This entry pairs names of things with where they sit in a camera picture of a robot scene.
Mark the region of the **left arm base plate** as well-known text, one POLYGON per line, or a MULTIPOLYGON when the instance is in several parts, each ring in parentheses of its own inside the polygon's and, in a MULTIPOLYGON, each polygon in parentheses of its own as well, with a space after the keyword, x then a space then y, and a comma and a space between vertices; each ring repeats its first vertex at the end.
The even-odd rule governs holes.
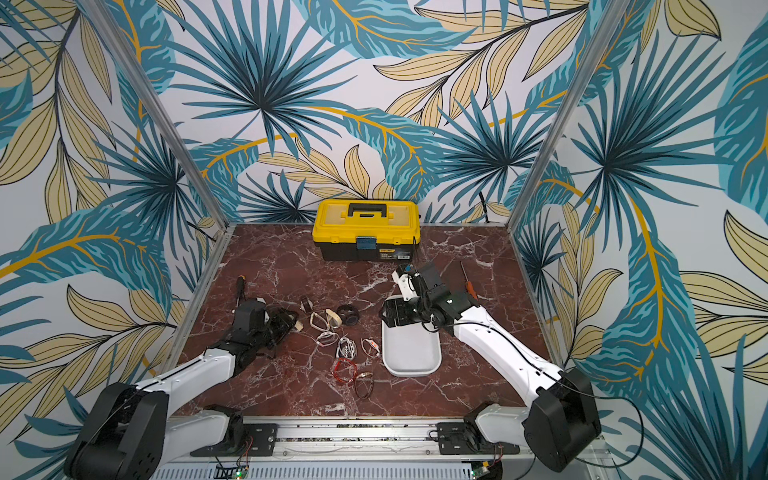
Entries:
POLYGON ((190 453, 191 457, 235 456, 271 457, 277 438, 276 423, 246 423, 241 411, 222 405, 208 405, 202 413, 221 413, 228 424, 223 438, 190 453))

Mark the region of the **white pink watch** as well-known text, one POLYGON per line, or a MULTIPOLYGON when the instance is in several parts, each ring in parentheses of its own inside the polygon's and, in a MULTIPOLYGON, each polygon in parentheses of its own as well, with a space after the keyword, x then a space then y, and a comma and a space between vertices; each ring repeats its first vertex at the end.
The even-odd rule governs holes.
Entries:
POLYGON ((315 342, 320 347, 330 347, 339 340, 339 335, 333 331, 321 332, 315 339, 315 342))

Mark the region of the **white plastic storage tray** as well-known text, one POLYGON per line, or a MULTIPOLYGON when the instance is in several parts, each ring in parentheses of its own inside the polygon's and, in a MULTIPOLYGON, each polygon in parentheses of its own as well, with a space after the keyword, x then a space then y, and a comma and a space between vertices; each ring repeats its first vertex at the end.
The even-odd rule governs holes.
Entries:
MULTIPOLYGON (((402 298, 402 296, 394 295, 389 298, 402 298)), ((388 328, 381 320, 381 330, 381 355, 386 369, 392 375, 424 377, 435 373, 441 366, 442 352, 439 336, 423 323, 388 328)))

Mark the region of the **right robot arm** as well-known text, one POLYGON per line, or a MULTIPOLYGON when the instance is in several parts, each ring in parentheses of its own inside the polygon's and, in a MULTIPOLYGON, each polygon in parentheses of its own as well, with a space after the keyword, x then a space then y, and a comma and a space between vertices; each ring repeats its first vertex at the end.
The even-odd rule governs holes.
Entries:
POLYGON ((472 294, 451 291, 432 263, 400 265, 392 278, 399 292, 380 310, 386 326, 447 332, 486 360, 525 404, 522 411, 497 403, 472 410, 464 418, 470 444, 527 447, 548 469, 561 472, 601 434, 584 374, 564 371, 526 347, 472 294))

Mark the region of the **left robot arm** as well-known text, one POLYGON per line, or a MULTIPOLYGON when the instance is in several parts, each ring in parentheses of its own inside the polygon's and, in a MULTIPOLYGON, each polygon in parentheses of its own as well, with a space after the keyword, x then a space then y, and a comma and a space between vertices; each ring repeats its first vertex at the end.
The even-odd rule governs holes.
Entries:
POLYGON ((64 461, 70 479, 149 479, 180 457, 242 455, 253 440, 242 414, 211 406, 193 416, 176 412, 210 388, 275 352, 299 327, 298 313, 247 300, 230 329, 202 354, 135 384, 116 382, 99 395, 64 461))

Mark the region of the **beige looped watch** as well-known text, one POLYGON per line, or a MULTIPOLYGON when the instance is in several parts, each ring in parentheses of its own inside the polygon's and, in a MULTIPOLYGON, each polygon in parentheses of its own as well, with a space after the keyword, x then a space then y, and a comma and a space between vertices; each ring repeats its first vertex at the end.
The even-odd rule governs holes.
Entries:
POLYGON ((326 309, 324 313, 313 311, 310 314, 309 324, 319 332, 328 332, 340 328, 343 321, 335 311, 326 309))

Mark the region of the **dark brown strap watch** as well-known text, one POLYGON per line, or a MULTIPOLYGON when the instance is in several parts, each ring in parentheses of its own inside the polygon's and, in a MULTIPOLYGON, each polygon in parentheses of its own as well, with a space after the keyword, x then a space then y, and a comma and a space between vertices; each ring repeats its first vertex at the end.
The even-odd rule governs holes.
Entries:
POLYGON ((300 298, 300 306, 301 310, 308 315, 311 315, 314 312, 314 304, 308 296, 302 296, 300 298))

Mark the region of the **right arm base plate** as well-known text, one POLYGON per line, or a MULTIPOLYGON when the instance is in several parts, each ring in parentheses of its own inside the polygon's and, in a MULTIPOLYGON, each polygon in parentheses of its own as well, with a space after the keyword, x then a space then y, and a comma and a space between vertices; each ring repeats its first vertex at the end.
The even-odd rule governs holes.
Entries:
POLYGON ((444 421, 436 424, 429 438, 438 444, 441 455, 519 454, 520 446, 510 443, 491 443, 477 426, 479 414, 491 402, 484 402, 470 411, 460 421, 444 421))

